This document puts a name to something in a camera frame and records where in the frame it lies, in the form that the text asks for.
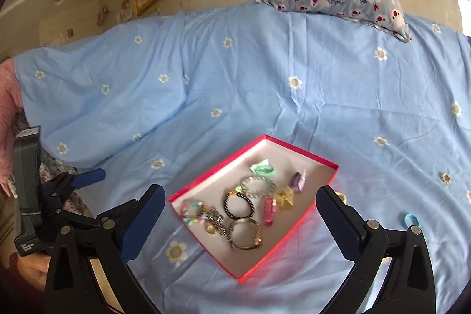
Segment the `person's left hand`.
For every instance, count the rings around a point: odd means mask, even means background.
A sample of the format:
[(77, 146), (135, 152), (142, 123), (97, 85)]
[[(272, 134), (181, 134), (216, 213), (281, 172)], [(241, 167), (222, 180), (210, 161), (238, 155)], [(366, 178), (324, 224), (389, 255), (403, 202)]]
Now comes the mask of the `person's left hand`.
[(17, 268), (21, 277), (39, 291), (46, 288), (50, 256), (40, 252), (18, 257)]

